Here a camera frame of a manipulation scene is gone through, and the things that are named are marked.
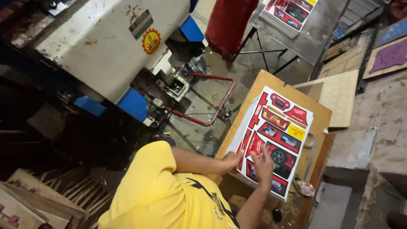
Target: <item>yellow t-shirt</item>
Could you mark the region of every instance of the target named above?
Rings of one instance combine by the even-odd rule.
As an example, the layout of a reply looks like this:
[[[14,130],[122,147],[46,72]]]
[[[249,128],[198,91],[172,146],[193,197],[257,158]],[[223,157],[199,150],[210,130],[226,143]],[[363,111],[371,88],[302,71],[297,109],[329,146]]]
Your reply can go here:
[[[141,148],[123,177],[100,229],[237,229],[217,185],[199,174],[176,173],[170,145]]]

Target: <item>wooden table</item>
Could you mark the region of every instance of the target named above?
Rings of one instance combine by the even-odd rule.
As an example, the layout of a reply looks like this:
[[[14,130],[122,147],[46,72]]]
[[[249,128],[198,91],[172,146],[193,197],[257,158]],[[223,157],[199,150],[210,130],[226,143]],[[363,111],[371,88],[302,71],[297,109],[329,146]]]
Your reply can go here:
[[[265,70],[259,72],[215,158],[223,158],[243,116],[249,108],[250,102],[260,95],[264,86],[268,86],[289,100],[314,113],[314,120],[309,132],[314,135],[315,143],[312,149],[303,148],[295,173],[302,180],[309,181],[317,190],[322,175],[324,174],[328,152],[335,137],[334,134],[326,135],[323,133],[325,128],[328,129],[332,111],[302,94],[292,86],[284,85],[283,81]],[[307,177],[305,177],[309,163],[309,172]],[[228,174],[224,176],[209,175],[208,177],[218,184],[223,197],[238,207],[241,207],[253,192],[252,188]],[[295,193],[295,189],[292,185],[290,186],[290,191]],[[270,228],[306,228],[309,224],[309,216],[313,204],[314,198],[304,197],[300,194],[296,194],[295,201],[294,194],[289,194],[286,203],[269,198],[262,220],[267,223]],[[275,208],[279,208],[282,212],[283,220],[279,223],[275,223],[272,220],[271,211]]]

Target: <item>person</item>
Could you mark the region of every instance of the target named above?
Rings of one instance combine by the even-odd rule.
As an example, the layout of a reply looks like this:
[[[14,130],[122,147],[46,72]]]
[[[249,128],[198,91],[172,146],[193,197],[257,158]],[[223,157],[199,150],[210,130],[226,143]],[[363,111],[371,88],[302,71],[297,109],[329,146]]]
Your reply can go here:
[[[235,170],[243,157],[222,160],[172,148],[165,141],[141,148],[121,180],[100,229],[255,229],[272,185],[273,161],[264,146],[251,152],[259,185],[236,216],[217,185],[204,174]]]

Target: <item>machine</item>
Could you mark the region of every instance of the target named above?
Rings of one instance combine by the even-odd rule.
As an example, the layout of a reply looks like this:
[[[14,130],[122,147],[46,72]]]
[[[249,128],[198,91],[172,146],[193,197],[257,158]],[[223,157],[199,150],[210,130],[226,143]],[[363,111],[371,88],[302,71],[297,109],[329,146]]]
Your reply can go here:
[[[33,78],[72,112],[118,107],[157,127],[198,78],[208,46],[189,15],[197,0],[30,0],[2,3],[0,64]]]

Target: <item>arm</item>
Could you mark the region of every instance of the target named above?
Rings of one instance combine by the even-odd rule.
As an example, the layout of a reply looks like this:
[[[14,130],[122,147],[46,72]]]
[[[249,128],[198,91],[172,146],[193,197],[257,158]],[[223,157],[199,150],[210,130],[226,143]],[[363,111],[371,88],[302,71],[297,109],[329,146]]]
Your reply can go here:
[[[256,229],[261,219],[264,205],[271,190],[273,179],[273,161],[264,146],[258,156],[250,153],[255,164],[259,186],[247,199],[242,209],[237,213],[236,220],[242,229]]]
[[[177,172],[200,174],[225,174],[237,166],[244,153],[241,151],[235,154],[230,151],[222,160],[219,160],[179,148],[172,147],[171,150],[177,164]]]

